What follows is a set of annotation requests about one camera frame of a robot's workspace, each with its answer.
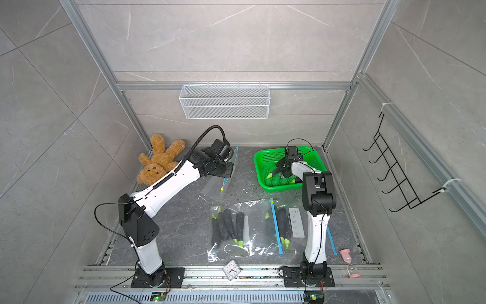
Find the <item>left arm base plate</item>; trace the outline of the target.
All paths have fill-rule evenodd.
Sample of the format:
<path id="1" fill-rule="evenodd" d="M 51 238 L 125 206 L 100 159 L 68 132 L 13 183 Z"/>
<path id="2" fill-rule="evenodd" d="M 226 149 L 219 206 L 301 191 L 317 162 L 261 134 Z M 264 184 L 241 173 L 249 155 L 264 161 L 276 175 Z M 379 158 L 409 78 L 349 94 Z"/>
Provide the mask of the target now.
<path id="1" fill-rule="evenodd" d="M 130 287 L 164 288 L 170 284 L 171 288 L 180 288 L 184 279 L 185 270 L 183 267 L 162 267 L 153 274 L 147 274 L 142 268 L 137 268 Z"/>

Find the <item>clear zip-top bag blue zipper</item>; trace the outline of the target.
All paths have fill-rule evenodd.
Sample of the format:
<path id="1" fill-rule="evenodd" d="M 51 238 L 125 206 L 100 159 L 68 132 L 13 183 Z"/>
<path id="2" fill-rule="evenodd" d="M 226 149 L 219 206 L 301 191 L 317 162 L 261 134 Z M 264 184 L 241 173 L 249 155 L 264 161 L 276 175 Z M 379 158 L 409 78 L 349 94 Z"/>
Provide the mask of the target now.
<path id="1" fill-rule="evenodd" d="M 265 213 L 265 236 L 277 253 L 295 250 L 301 252 L 310 263 L 327 261 L 327 244 L 331 252 L 337 254 L 332 235 L 329 233 L 331 215 L 328 212 L 313 215 L 311 212 L 289 204 L 281 204 L 276 199 L 267 200 Z"/>

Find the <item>dark eggplant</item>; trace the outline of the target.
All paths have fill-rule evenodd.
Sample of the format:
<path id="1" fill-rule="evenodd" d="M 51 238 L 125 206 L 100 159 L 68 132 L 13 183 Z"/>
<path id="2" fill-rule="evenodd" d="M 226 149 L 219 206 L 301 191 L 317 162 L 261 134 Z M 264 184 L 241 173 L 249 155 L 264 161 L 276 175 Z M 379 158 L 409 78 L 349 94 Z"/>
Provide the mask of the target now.
<path id="1" fill-rule="evenodd" d="M 290 215 L 287 213 L 287 209 L 277 209 L 277 224 L 280 240 L 282 244 L 286 247 L 286 249 L 289 249 L 291 244 L 292 226 L 291 218 Z"/>

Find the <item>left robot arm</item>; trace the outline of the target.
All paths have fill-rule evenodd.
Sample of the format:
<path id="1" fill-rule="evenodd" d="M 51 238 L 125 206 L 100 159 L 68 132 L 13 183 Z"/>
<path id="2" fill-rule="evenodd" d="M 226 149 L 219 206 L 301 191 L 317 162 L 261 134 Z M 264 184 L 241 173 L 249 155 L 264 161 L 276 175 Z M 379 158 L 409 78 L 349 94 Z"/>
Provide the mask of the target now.
<path id="1" fill-rule="evenodd" d="M 124 194 L 118 199 L 120 226 L 135 250 L 138 262 L 135 276 L 146 286 L 158 288 L 166 283 L 168 274 L 159 254 L 156 237 L 159 226 L 153 217 L 177 193 L 200 177 L 231 178 L 234 154 L 224 130 L 219 125 L 207 128 L 193 144 L 182 161 L 145 190 Z"/>

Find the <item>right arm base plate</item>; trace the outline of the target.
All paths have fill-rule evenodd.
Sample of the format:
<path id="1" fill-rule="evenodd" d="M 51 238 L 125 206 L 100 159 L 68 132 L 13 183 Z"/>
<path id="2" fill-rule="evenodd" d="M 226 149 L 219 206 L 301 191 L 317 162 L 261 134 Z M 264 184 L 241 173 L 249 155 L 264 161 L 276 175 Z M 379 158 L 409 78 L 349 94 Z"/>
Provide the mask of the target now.
<path id="1" fill-rule="evenodd" d="M 325 274 L 304 274 L 300 267 L 282 266 L 278 269 L 278 274 L 283 279 L 286 288 L 335 287 L 334 276 L 330 267 L 327 267 Z"/>

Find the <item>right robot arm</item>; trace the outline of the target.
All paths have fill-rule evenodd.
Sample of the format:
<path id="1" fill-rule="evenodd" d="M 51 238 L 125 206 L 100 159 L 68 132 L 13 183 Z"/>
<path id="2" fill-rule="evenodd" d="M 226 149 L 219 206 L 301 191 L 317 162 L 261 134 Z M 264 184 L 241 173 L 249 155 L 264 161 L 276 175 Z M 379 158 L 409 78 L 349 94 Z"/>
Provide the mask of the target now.
<path id="1" fill-rule="evenodd" d="M 318 170 L 304 161 L 297 146 L 287 145 L 275 173 L 297 177 L 302 183 L 302 204 L 308 215 L 308 238 L 301 262 L 302 280 L 314 284 L 327 277 L 325 243 L 327 228 L 337 201 L 330 172 Z"/>

